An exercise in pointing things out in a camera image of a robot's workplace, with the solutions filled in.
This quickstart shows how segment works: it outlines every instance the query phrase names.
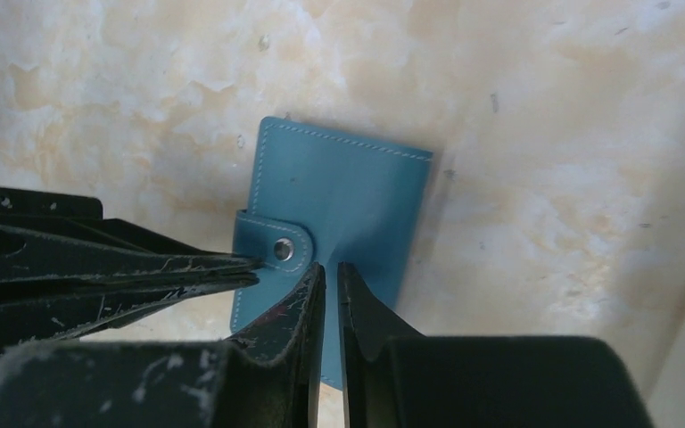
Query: snap button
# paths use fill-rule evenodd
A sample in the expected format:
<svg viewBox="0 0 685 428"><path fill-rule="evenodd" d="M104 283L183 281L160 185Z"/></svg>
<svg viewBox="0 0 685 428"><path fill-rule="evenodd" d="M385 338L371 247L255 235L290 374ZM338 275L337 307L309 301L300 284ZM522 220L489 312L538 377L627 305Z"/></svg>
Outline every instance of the snap button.
<svg viewBox="0 0 685 428"><path fill-rule="evenodd" d="M287 261L295 253L295 244L289 238L279 238L274 243L274 257L279 261Z"/></svg>

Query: card holder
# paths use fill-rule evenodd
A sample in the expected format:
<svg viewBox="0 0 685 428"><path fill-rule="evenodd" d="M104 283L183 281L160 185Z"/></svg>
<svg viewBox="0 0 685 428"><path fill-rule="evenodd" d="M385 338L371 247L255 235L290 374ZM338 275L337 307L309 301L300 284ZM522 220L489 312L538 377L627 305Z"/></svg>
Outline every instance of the card holder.
<svg viewBox="0 0 685 428"><path fill-rule="evenodd" d="M233 252L261 257L265 267L258 285L235 293L231 330L271 308L318 261L327 284L322 381L341 389L337 264L354 264L394 307L431 161L424 150L265 118L233 240Z"/></svg>

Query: wallet flap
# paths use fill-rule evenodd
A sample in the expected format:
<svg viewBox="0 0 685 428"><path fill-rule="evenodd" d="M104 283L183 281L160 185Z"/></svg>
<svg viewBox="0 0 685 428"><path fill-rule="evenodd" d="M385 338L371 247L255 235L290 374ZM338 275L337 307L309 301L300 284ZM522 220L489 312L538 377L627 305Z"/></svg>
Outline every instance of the wallet flap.
<svg viewBox="0 0 685 428"><path fill-rule="evenodd" d="M282 245L285 253L278 256L275 247ZM302 274L311 264L314 243L311 235L300 226L272 218L237 211L233 252L264 260L266 268L286 274Z"/></svg>

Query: marble surface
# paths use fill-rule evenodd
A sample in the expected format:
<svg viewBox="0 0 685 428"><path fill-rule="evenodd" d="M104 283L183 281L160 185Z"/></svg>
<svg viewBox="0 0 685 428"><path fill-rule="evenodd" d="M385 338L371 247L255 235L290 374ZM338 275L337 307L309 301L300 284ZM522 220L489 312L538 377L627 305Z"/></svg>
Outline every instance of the marble surface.
<svg viewBox="0 0 685 428"><path fill-rule="evenodd" d="M438 153L415 327L596 335L649 396L685 318L685 0L0 0L0 185L228 251L267 115ZM230 301L102 338L221 337Z"/></svg>

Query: black plastic claw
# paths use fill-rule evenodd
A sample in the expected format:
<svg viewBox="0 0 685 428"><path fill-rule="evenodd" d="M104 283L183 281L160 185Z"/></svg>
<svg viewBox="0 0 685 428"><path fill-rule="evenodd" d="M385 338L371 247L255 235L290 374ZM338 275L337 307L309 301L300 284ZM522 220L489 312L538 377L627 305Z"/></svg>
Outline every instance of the black plastic claw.
<svg viewBox="0 0 685 428"><path fill-rule="evenodd" d="M338 270L348 426L649 427L626 368L583 337L427 337Z"/></svg>
<svg viewBox="0 0 685 428"><path fill-rule="evenodd" d="M324 269L220 342L34 342L0 361L0 427L313 427Z"/></svg>
<svg viewBox="0 0 685 428"><path fill-rule="evenodd" d="M102 216L94 198L0 188L0 356L258 283L258 259L201 251Z"/></svg>

